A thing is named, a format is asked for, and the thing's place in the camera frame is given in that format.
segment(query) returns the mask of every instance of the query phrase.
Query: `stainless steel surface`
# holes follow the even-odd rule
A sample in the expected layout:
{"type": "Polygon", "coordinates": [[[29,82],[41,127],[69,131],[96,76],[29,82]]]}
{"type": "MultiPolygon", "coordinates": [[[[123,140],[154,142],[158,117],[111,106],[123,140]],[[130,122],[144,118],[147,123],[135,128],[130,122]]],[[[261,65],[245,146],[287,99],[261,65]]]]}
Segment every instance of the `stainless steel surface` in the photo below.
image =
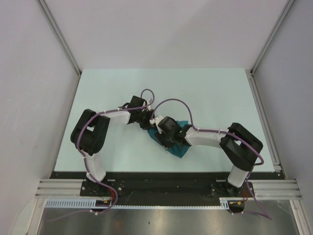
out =
{"type": "MultiPolygon", "coordinates": [[[[273,217],[231,216],[213,210],[111,210],[97,215],[82,212],[55,222],[44,222],[73,209],[45,209],[38,235],[298,235],[288,200],[263,201],[273,217]]],[[[258,210],[254,202],[246,210],[258,210]]]]}
{"type": "Polygon", "coordinates": [[[65,52],[69,62],[71,63],[71,65],[73,66],[74,70],[76,71],[77,75],[80,76],[80,74],[82,73],[78,67],[78,64],[71,52],[71,50],[69,49],[69,46],[62,34],[62,32],[60,31],[47,3],[45,2],[45,0],[37,0],[39,7],[41,8],[41,10],[43,11],[53,33],[55,34],[57,40],[59,41],[63,51],[65,52]]]}
{"type": "Polygon", "coordinates": [[[283,10],[283,12],[280,14],[280,16],[278,17],[278,20],[273,28],[273,30],[271,31],[271,33],[269,34],[269,37],[264,45],[264,47],[261,50],[261,53],[259,54],[256,62],[254,63],[251,71],[252,74],[255,74],[256,70],[258,69],[264,55],[266,54],[267,50],[269,49],[270,45],[272,44],[272,42],[274,41],[277,33],[279,32],[279,29],[281,28],[281,26],[283,25],[285,19],[287,18],[293,4],[294,4],[295,0],[288,0],[288,2],[285,5],[285,8],[283,10]]]}
{"type": "MultiPolygon", "coordinates": [[[[79,195],[82,181],[41,180],[36,192],[36,198],[83,198],[79,195]]],[[[253,183],[255,195],[259,200],[301,199],[301,193],[295,180],[251,180],[250,182],[253,183]]]]}

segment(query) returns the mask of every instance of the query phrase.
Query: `aluminum frame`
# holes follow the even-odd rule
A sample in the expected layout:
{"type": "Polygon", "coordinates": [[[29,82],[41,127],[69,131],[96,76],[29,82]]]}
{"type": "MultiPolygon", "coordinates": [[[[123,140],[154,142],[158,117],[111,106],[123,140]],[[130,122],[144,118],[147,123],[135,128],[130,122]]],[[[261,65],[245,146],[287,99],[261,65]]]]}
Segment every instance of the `aluminum frame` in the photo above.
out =
{"type": "Polygon", "coordinates": [[[263,106],[263,103],[261,100],[261,96],[260,96],[258,87],[257,87],[255,79],[254,79],[254,76],[248,70],[246,70],[246,75],[247,75],[248,82],[249,82],[251,92],[252,92],[252,96],[253,96],[253,99],[254,99],[254,102],[255,102],[259,117],[260,117],[260,121],[261,121],[261,125],[262,125],[263,131],[264,131],[265,139],[268,143],[269,153],[270,153],[270,156],[272,158],[274,169],[276,172],[283,171],[284,175],[286,176],[286,173],[281,166],[281,161],[280,161],[279,153],[277,150],[277,146],[276,146],[275,141],[274,141],[272,130],[271,130],[271,127],[269,125],[268,117],[266,115],[266,112],[265,112],[265,109],[264,109],[264,106],[263,106]]]}
{"type": "MultiPolygon", "coordinates": [[[[81,197],[79,194],[82,182],[83,180],[42,179],[35,198],[110,199],[110,197],[81,197]]],[[[296,180],[250,180],[250,182],[253,183],[258,200],[302,199],[296,180]]]]}
{"type": "Polygon", "coordinates": [[[303,200],[290,200],[290,204],[300,235],[311,235],[313,228],[303,200]]]}
{"type": "Polygon", "coordinates": [[[285,22],[285,20],[286,20],[286,18],[288,16],[289,12],[291,11],[295,1],[296,0],[288,0],[288,2],[286,3],[282,13],[278,17],[274,28],[270,32],[267,41],[265,42],[265,44],[264,44],[260,54],[258,55],[254,65],[253,65],[253,67],[251,69],[251,73],[252,74],[255,74],[255,72],[259,68],[259,65],[260,65],[262,59],[264,58],[266,52],[268,51],[268,49],[270,48],[270,46],[273,43],[274,39],[276,38],[277,34],[279,33],[279,30],[280,30],[281,26],[284,24],[284,22],[285,22]]]}
{"type": "Polygon", "coordinates": [[[30,225],[28,227],[28,231],[26,235],[37,235],[40,222],[44,213],[46,199],[41,198],[41,199],[35,199],[35,200],[36,200],[35,202],[36,206],[35,206],[33,216],[31,218],[30,225]]]}
{"type": "Polygon", "coordinates": [[[56,23],[47,3],[45,0],[36,0],[39,7],[41,8],[46,20],[48,21],[48,24],[50,25],[50,28],[54,35],[56,36],[57,40],[60,43],[61,48],[63,49],[65,55],[67,56],[70,64],[72,65],[73,69],[76,71],[77,75],[80,76],[82,74],[82,71],[79,69],[79,66],[76,62],[75,57],[73,56],[73,53],[71,52],[60,28],[58,27],[58,24],[56,23]]]}

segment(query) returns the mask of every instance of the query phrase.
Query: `light blue table surface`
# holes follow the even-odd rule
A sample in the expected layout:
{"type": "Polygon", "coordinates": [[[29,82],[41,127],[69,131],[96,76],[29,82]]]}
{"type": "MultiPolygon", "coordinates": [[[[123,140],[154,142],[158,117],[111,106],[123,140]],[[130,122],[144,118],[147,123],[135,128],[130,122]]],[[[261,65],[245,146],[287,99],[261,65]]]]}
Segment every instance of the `light blue table surface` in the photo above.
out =
{"type": "MultiPolygon", "coordinates": [[[[116,109],[150,88],[155,107],[167,98],[178,98],[191,108],[200,128],[227,128],[241,123],[264,144],[265,164],[254,171],[273,172],[264,132],[244,69],[132,69],[84,70],[72,106],[55,171],[85,171],[82,157],[70,134],[85,109],[116,109]]],[[[189,120],[186,108],[175,101],[163,104],[156,115],[189,120]]],[[[138,124],[109,128],[99,153],[106,171],[216,172],[230,171],[232,163],[219,148],[192,146],[182,159],[165,151],[138,124]]]]}

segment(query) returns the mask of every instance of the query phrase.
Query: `blue fabric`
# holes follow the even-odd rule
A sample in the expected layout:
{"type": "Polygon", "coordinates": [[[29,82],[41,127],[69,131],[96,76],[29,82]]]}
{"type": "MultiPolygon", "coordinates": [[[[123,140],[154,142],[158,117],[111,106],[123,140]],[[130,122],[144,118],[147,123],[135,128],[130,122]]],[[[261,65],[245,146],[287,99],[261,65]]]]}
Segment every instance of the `blue fabric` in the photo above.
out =
{"type": "MultiPolygon", "coordinates": [[[[183,127],[184,125],[188,124],[188,121],[177,121],[178,125],[183,127]]],[[[148,130],[148,134],[149,136],[156,141],[158,144],[160,144],[160,142],[156,139],[155,137],[155,133],[157,132],[157,130],[148,130]]],[[[185,153],[187,152],[187,150],[189,149],[190,146],[181,146],[180,144],[176,143],[174,146],[170,147],[167,151],[169,151],[171,154],[182,158],[185,153]]]]}

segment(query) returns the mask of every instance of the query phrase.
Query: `robotic arm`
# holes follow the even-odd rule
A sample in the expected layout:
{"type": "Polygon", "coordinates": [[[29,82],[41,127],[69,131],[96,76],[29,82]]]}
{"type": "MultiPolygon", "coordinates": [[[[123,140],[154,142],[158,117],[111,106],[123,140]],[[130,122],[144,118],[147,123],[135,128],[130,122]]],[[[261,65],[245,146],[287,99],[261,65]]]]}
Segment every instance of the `robotic arm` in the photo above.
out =
{"type": "MultiPolygon", "coordinates": [[[[117,124],[139,123],[143,130],[154,131],[152,138],[166,150],[176,148],[181,150],[193,145],[207,145],[221,148],[233,163],[232,170],[226,182],[227,192],[237,196],[242,185],[256,162],[257,156],[242,142],[236,141],[236,135],[247,142],[258,153],[261,152],[262,143],[239,123],[233,123],[228,129],[211,129],[209,132],[194,129],[190,124],[181,126],[171,117],[154,116],[149,100],[133,96],[130,103],[118,108],[119,112],[97,116],[83,132],[79,141],[79,148],[88,153],[87,161],[92,175],[102,181],[106,173],[101,165],[101,159],[96,155],[105,141],[109,126],[117,124]],[[129,110],[146,106],[144,109],[129,110]]],[[[72,134],[71,142],[76,144],[85,124],[96,114],[92,110],[84,110],[72,134]]]]}

